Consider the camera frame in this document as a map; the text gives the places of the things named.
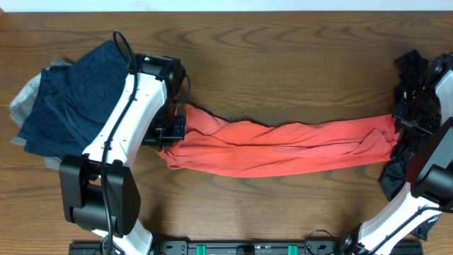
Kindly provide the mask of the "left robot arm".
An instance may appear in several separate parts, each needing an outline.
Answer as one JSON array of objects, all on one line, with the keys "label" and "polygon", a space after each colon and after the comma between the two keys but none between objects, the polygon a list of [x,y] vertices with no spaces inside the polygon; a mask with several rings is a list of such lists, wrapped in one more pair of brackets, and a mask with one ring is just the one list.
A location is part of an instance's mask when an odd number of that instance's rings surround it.
[{"label": "left robot arm", "polygon": [[72,245],[70,254],[149,254],[153,236],[138,219],[141,198],[132,169],[138,149],[170,147],[185,136],[176,95],[187,80],[173,57],[137,54],[125,87],[103,129],[80,156],[59,168],[67,222],[103,238],[99,247]]}]

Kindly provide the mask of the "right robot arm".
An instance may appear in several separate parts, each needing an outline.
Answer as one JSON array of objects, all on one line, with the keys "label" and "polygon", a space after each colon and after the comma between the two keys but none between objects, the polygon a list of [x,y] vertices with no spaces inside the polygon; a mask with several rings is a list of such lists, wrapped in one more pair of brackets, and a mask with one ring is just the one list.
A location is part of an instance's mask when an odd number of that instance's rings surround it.
[{"label": "right robot arm", "polygon": [[429,61],[413,50],[395,63],[403,139],[379,178],[389,204],[343,244],[322,250],[306,241],[306,254],[422,254],[439,216],[452,212],[452,54]]}]

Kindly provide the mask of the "red printed t-shirt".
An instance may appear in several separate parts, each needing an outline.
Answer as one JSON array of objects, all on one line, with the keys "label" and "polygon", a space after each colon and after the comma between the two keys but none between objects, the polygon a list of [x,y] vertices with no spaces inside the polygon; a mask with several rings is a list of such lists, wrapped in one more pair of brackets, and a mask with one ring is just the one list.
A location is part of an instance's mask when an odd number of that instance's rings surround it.
[{"label": "red printed t-shirt", "polygon": [[171,169],[234,178],[290,176],[387,162],[399,140],[391,115],[318,125],[228,122],[185,106],[183,140],[159,152]]}]

